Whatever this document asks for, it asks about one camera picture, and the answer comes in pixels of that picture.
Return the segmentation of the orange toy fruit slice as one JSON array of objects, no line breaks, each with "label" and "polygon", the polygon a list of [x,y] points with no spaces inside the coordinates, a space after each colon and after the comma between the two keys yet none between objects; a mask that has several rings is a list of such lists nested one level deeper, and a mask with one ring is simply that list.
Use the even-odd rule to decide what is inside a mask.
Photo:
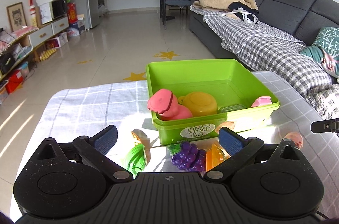
[{"label": "orange toy fruit slice", "polygon": [[206,152],[206,170],[210,171],[230,157],[218,142],[214,142]]}]

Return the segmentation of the purple toy grapes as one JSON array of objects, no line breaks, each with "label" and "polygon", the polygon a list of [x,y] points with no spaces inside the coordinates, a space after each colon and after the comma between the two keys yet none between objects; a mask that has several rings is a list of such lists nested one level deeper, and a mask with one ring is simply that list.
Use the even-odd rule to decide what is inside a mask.
[{"label": "purple toy grapes", "polygon": [[199,149],[196,144],[182,142],[171,144],[168,147],[171,163],[181,171],[205,172],[206,154],[204,149]]}]

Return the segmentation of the pink toy mushroom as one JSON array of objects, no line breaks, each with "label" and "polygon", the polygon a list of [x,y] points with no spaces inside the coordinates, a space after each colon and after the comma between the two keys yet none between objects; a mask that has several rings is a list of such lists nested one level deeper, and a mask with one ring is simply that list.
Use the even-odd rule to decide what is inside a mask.
[{"label": "pink toy mushroom", "polygon": [[181,120],[192,117],[191,111],[179,104],[174,93],[168,89],[158,90],[147,103],[150,111],[159,115],[163,121]]}]

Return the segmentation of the grey checked table cloth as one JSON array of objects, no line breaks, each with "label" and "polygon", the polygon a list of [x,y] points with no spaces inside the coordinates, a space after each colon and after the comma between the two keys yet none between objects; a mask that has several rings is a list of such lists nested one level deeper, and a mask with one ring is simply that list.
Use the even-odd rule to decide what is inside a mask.
[{"label": "grey checked table cloth", "polygon": [[[285,80],[272,72],[257,72],[256,77],[280,101],[280,107],[260,128],[242,133],[264,142],[280,142],[289,132],[303,136],[302,152],[324,184],[325,195],[320,211],[327,217],[338,215],[338,136],[313,134],[310,126],[320,116]],[[47,137],[71,142],[78,136],[92,136],[108,125],[118,129],[117,144],[108,156],[123,164],[131,131],[141,130],[141,138],[150,158],[148,172],[173,172],[169,151],[161,146],[158,132],[147,109],[148,89],[145,81],[112,83],[82,89],[66,89],[48,102],[21,159],[24,166]]]}]

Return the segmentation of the green toy vegetable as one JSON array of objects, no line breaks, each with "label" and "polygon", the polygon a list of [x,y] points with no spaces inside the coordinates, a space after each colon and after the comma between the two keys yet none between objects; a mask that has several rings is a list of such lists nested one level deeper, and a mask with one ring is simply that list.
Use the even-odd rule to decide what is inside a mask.
[{"label": "green toy vegetable", "polygon": [[138,144],[134,146],[126,157],[126,167],[133,175],[137,175],[142,172],[147,166],[147,156],[145,153],[145,146]]}]

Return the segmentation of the pink toy milk carton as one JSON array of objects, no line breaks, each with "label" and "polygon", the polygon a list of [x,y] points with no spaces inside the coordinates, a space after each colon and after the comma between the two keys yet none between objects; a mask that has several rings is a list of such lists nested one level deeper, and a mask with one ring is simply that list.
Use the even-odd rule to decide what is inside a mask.
[{"label": "pink toy milk carton", "polygon": [[251,105],[252,108],[259,107],[259,106],[265,106],[272,104],[271,97],[270,96],[261,96],[258,97],[254,103]]}]

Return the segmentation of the yellow toy cup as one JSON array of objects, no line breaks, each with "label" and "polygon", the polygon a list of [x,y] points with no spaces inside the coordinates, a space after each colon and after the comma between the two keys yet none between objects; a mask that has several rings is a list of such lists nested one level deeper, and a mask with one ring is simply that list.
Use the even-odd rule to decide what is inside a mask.
[{"label": "yellow toy cup", "polygon": [[216,99],[205,92],[191,92],[178,98],[178,103],[187,107],[193,117],[215,115],[218,112]]}]

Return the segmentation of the green plastic storage box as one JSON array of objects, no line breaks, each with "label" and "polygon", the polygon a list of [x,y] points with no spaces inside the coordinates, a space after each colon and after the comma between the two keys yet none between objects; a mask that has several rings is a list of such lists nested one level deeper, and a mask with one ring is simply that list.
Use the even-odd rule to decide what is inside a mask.
[{"label": "green plastic storage box", "polygon": [[278,98],[234,59],[153,62],[146,67],[152,122],[170,145],[258,127],[279,109]]}]

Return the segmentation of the teal patterned cushion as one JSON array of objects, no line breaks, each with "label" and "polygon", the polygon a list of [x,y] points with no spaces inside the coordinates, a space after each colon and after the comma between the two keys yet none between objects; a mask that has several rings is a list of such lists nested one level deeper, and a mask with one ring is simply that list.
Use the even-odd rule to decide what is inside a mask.
[{"label": "teal patterned cushion", "polygon": [[312,58],[325,72],[338,79],[338,28],[322,27],[313,44],[300,54]]}]

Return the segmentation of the plaid sofa blanket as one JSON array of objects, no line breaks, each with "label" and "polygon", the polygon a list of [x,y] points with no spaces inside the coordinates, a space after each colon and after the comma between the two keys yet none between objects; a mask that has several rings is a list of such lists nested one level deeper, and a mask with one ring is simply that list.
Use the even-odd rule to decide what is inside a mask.
[{"label": "plaid sofa blanket", "polygon": [[263,22],[245,23],[222,11],[190,10],[233,53],[254,71],[271,71],[287,81],[323,119],[338,117],[338,84],[320,64],[301,52],[305,44]]}]

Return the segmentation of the wooden white drawer cabinet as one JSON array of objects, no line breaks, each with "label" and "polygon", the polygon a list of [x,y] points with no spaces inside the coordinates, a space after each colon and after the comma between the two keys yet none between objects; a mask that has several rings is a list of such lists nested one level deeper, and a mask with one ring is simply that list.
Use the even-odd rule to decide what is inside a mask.
[{"label": "wooden white drawer cabinet", "polygon": [[22,61],[31,55],[35,55],[35,59],[39,61],[37,50],[41,48],[47,40],[57,36],[58,33],[65,31],[69,27],[68,18],[66,16],[49,22],[40,28],[33,27],[17,39],[14,39],[9,46],[1,52],[1,57],[5,54],[16,55],[17,59],[7,72],[1,70],[1,80],[5,79],[9,73],[14,70]]}]

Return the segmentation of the black white clothing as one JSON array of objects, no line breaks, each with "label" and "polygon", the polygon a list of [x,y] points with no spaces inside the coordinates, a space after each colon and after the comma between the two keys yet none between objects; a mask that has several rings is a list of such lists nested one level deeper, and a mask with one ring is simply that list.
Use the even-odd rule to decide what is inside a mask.
[{"label": "black white clothing", "polygon": [[259,21],[257,17],[259,11],[255,8],[250,8],[241,2],[233,2],[229,5],[229,10],[244,23],[257,24]]}]

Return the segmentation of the red gift box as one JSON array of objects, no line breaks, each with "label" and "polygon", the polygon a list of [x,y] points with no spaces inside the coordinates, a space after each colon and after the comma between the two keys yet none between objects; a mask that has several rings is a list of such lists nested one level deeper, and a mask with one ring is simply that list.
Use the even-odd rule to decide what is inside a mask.
[{"label": "red gift box", "polygon": [[73,24],[78,21],[75,3],[67,3],[67,16],[69,24]]}]

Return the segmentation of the white microwave oven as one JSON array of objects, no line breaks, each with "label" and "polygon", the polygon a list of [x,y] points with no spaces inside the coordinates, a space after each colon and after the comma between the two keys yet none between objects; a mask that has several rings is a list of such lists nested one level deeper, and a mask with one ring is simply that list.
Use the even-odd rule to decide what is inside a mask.
[{"label": "white microwave oven", "polygon": [[63,17],[67,13],[66,0],[53,0],[39,7],[41,24],[46,24]]}]

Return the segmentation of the framed bear picture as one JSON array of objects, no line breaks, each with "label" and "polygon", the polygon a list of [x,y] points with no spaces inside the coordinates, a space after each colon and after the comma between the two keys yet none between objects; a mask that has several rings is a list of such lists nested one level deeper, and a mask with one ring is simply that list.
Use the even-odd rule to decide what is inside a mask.
[{"label": "framed bear picture", "polygon": [[22,2],[6,7],[11,31],[17,31],[27,26]]}]

